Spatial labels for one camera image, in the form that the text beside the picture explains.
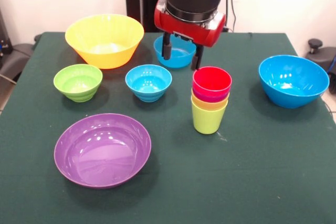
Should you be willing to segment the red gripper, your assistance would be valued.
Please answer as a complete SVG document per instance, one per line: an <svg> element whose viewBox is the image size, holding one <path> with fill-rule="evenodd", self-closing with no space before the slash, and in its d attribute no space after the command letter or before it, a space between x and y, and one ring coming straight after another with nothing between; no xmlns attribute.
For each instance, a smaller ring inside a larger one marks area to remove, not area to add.
<svg viewBox="0 0 336 224"><path fill-rule="evenodd" d="M218 11L209 21L203 23L187 23L171 15L166 9L166 0L158 0L154 10L154 24L164 31L162 39L162 57L169 60L172 44L171 34L192 40L196 51L192 59L191 69L198 70L202 61L204 46L212 47L220 37L226 21L226 15Z"/></svg>

